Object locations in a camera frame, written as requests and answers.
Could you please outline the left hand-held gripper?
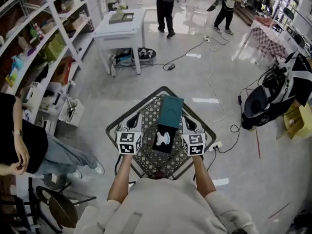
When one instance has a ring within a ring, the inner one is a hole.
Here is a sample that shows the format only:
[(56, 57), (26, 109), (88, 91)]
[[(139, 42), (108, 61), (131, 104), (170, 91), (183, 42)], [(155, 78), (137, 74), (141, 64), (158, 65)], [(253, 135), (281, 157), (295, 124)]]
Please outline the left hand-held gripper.
[(121, 155), (136, 155), (142, 146), (142, 114), (138, 113), (117, 131), (117, 148)]

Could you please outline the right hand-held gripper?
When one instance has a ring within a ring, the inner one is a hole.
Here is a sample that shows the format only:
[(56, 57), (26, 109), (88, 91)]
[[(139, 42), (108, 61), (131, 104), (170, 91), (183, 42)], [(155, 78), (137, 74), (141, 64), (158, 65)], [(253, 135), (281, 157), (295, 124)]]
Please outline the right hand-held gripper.
[(200, 156), (204, 154), (206, 134), (203, 129), (196, 130), (196, 128), (197, 124), (194, 118), (182, 117), (182, 147), (188, 156)]

